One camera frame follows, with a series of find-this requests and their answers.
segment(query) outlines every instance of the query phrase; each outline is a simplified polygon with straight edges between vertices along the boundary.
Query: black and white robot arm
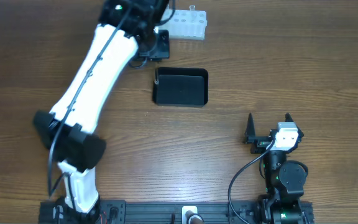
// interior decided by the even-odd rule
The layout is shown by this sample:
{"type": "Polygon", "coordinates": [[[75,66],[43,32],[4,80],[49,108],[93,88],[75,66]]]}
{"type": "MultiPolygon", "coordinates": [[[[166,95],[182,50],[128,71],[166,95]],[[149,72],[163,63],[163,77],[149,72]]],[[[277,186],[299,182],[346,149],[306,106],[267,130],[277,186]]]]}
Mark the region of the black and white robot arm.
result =
{"type": "MultiPolygon", "coordinates": [[[[52,188],[52,160],[64,178],[65,203],[86,217],[97,209],[99,193],[95,166],[106,148],[94,135],[99,114],[119,74],[148,42],[168,0],[109,0],[104,3],[88,54],[63,97],[48,112],[38,111],[34,126],[50,149],[48,193],[52,188]]],[[[98,217],[87,217],[93,220],[98,217]]]]}

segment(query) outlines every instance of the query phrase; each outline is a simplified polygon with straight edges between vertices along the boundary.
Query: tabletop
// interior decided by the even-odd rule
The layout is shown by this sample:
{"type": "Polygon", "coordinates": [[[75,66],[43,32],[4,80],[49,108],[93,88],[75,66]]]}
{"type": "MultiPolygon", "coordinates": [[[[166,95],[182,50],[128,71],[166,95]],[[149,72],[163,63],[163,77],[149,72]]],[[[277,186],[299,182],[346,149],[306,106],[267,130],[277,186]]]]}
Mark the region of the tabletop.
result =
{"type": "MultiPolygon", "coordinates": [[[[71,83],[102,4],[0,0],[0,222],[35,223],[48,200],[48,151],[32,118],[71,83]]],[[[358,1],[181,0],[177,8],[190,4],[207,12],[205,40],[171,40],[170,59],[126,68],[103,108],[101,198],[227,202],[231,178],[256,157],[242,143],[248,114],[267,135],[289,112],[305,134],[291,153],[310,170],[302,200],[317,223],[358,223],[358,1]],[[208,103],[155,105],[162,66],[207,69],[208,103]]],[[[254,165],[232,198],[264,191],[254,165]]],[[[64,194],[61,186],[54,198],[64,194]]]]}

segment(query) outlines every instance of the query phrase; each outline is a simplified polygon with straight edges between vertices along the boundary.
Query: white connector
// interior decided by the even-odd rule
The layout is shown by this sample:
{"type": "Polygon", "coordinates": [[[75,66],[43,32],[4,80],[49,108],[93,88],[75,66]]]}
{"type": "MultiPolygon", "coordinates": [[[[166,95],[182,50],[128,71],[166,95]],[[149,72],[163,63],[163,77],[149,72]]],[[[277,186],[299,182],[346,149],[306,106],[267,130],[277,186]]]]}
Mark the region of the white connector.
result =
{"type": "MultiPolygon", "coordinates": [[[[162,19],[170,17],[172,9],[166,9],[162,19]]],[[[191,5],[190,10],[175,10],[173,17],[159,29],[169,31],[170,39],[204,40],[207,25],[206,12],[196,11],[196,6],[191,5]]]]}

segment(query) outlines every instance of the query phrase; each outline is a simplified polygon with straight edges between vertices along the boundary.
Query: wooden table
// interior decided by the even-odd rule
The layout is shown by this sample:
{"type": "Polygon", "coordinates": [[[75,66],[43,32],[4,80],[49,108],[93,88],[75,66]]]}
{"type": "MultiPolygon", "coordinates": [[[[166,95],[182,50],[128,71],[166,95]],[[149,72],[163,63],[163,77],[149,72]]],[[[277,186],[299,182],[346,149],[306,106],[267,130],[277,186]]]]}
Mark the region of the wooden table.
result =
{"type": "MultiPolygon", "coordinates": [[[[48,151],[32,118],[71,83],[102,3],[0,0],[0,222],[34,223],[48,199],[48,151]]],[[[305,133],[291,158],[310,168],[302,199],[313,202],[316,222],[358,223],[358,1],[182,0],[178,8],[190,4],[208,12],[206,40],[172,40],[169,60],[125,69],[104,106],[101,198],[226,202],[229,181],[255,157],[242,143],[248,113],[263,135],[290,112],[305,133]],[[208,104],[155,105],[157,66],[207,69],[208,104]]],[[[232,197],[253,200],[264,186],[253,166],[232,197]]]]}

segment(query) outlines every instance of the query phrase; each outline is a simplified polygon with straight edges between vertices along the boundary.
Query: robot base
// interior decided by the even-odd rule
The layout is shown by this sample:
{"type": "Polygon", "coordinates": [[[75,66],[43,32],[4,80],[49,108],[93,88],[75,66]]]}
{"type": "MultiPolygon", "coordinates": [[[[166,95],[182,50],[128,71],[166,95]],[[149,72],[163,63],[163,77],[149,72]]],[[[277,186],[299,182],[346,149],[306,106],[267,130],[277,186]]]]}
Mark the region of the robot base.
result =
{"type": "MultiPolygon", "coordinates": [[[[258,224],[254,214],[257,208],[253,201],[232,201],[234,208],[242,218],[250,224],[258,224]]],[[[231,212],[224,202],[126,202],[125,200],[101,200],[102,224],[182,224],[183,206],[196,206],[198,214],[205,223],[241,224],[242,222],[231,212]]],[[[314,224],[313,207],[309,202],[302,202],[302,209],[311,224],[314,224]]],[[[56,202],[42,202],[39,223],[83,223],[66,215],[68,208],[64,198],[56,202]]]]}

